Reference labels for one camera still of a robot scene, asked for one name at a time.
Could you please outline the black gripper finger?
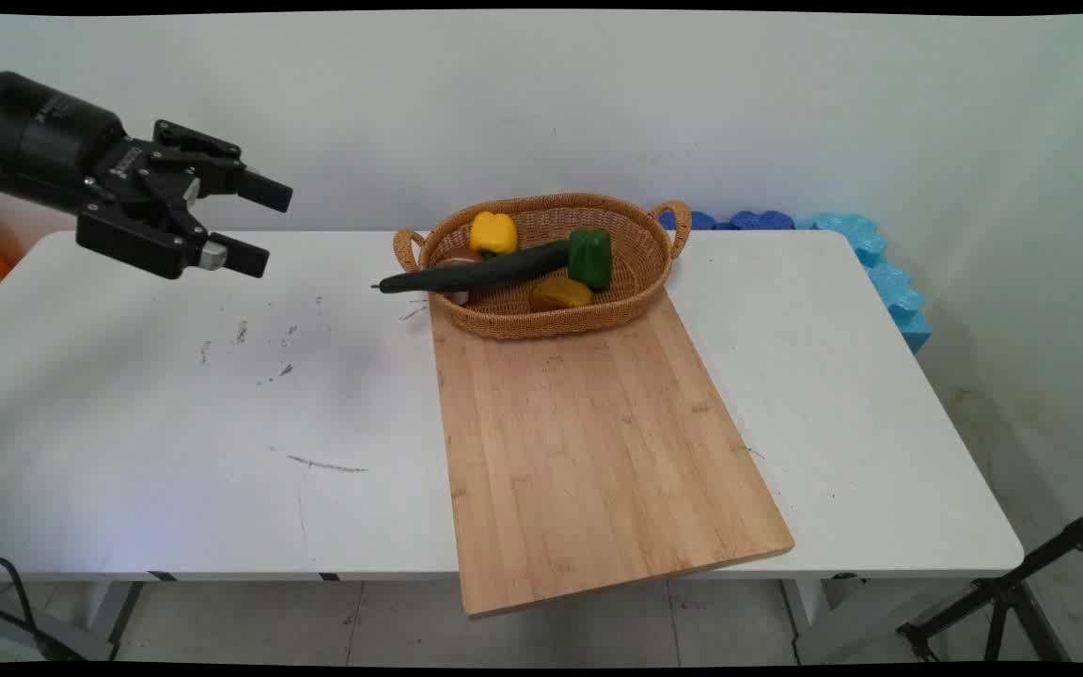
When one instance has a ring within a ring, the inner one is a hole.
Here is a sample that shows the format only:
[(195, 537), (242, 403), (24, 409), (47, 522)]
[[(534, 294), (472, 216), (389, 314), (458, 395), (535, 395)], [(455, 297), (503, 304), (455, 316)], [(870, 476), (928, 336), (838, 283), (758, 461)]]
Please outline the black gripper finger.
[(270, 252), (220, 232), (209, 232), (190, 212), (177, 211), (153, 226), (118, 210), (82, 209), (74, 240), (152, 275), (177, 281), (190, 266), (227, 269), (255, 278), (265, 275)]
[(154, 123), (154, 172), (190, 181), (184, 198), (237, 196), (286, 212), (293, 188), (268, 179), (242, 159), (242, 147), (223, 138), (164, 119)]

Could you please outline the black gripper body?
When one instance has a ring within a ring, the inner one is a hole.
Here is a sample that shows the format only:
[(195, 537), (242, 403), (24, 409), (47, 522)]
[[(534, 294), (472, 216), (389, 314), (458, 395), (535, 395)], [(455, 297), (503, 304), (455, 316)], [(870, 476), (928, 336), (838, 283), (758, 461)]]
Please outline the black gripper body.
[(190, 181), (154, 172), (154, 136), (117, 113), (16, 71), (0, 71), (0, 193), (77, 219), (118, 210), (146, 223), (190, 212)]

